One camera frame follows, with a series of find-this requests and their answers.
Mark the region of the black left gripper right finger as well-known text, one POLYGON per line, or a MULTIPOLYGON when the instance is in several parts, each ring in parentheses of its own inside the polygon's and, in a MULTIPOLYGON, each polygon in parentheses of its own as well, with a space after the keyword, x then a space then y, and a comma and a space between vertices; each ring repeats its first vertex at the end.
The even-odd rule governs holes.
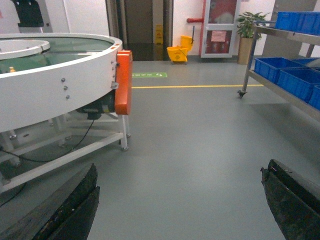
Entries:
POLYGON ((284 238, 318 240, 320 186, 275 159, 260 171, 267 204, 284 238))

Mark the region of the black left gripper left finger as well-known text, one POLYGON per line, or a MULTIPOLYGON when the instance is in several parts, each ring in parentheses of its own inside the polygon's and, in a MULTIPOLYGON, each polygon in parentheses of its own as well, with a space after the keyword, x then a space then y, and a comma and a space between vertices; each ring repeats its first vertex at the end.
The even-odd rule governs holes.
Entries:
POLYGON ((98 172, 91 164, 1 232, 2 240, 86 240, 99 205, 98 172))

